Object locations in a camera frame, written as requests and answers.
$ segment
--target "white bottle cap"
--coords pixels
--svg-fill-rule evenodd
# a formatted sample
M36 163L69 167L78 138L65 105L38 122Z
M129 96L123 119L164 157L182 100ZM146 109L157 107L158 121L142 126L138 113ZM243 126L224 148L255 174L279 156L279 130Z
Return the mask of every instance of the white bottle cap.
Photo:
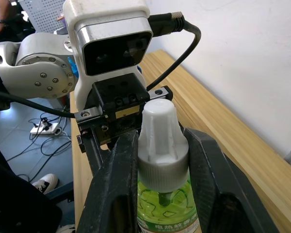
M166 99L146 103L138 146L138 175L143 185L160 193L184 186L188 150L174 104Z

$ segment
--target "bottle label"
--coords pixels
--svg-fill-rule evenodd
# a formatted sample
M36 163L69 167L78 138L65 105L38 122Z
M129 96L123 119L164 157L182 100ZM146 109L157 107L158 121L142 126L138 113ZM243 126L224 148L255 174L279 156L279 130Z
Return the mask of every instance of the bottle label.
M137 218L141 233L194 233L199 226L197 214L176 224L156 224Z

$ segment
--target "green liquid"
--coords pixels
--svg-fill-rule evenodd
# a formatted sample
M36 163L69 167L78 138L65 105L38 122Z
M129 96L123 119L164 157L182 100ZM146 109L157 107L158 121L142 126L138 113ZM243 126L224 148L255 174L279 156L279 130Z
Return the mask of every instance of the green liquid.
M177 232L189 226L198 227L190 180L170 193L152 191L138 181L137 206L138 223L150 232Z

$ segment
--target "white wall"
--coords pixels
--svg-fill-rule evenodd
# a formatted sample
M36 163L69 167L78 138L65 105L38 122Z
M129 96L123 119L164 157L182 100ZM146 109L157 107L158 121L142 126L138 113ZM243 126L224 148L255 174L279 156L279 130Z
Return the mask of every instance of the white wall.
M282 157L291 150L291 0L147 0L202 31L183 66ZM193 35L154 38L178 58Z

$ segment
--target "cable connector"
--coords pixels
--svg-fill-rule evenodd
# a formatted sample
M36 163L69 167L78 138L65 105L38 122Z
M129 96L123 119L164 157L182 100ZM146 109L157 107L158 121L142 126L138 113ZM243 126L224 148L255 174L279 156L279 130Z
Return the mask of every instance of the cable connector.
M148 18L153 37L181 32L184 28L184 16L182 12L173 12L161 15L153 15Z

